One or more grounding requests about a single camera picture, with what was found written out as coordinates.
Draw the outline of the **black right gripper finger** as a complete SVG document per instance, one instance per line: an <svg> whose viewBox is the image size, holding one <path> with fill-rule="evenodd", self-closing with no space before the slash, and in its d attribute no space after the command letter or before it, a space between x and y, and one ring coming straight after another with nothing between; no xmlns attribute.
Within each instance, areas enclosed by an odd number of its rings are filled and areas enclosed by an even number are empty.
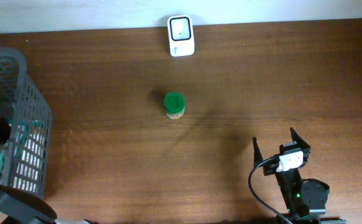
<svg viewBox="0 0 362 224"><path fill-rule="evenodd" d="M259 166L259 164L261 164L264 161L256 137L253 137L253 150L254 150L254 168L256 168Z"/></svg>
<svg viewBox="0 0 362 224"><path fill-rule="evenodd" d="M297 143L297 145L301 148L301 149L308 149L310 148L310 145L308 143L306 143L298 134L297 132L294 130L294 128L290 128L290 134L292 137L292 140L295 141Z"/></svg>

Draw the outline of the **green white package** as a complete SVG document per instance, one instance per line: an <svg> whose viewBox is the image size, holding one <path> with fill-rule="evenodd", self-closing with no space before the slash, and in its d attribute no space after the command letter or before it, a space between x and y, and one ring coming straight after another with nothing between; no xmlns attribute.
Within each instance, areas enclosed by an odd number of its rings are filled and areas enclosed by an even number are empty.
<svg viewBox="0 0 362 224"><path fill-rule="evenodd" d="M11 186L44 197L47 130L39 120L18 124Z"/></svg>

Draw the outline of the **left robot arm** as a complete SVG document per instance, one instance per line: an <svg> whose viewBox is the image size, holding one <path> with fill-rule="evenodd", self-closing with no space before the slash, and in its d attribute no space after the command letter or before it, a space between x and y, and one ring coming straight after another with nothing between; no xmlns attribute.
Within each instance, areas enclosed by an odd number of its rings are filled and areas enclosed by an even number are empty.
<svg viewBox="0 0 362 224"><path fill-rule="evenodd" d="M94 224L94 221L59 218L41 198L0 184L0 213L7 215L3 223L23 224Z"/></svg>

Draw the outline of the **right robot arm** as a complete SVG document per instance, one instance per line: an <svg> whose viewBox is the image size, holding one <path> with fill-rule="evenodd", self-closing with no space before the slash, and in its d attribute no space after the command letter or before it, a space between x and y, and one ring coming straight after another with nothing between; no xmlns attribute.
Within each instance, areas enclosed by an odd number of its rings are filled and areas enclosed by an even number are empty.
<svg viewBox="0 0 362 224"><path fill-rule="evenodd" d="M253 137L254 166L248 177L248 186L252 195L268 210L276 214L276 223L346 223L341 218L325 218L326 203L330 186L317 179L303 179L299 169L306 165L311 147L290 128L291 142L281 144L279 153L264 159ZM258 169L265 176L274 175L287 213L282 214L267 204L253 189L252 177Z"/></svg>

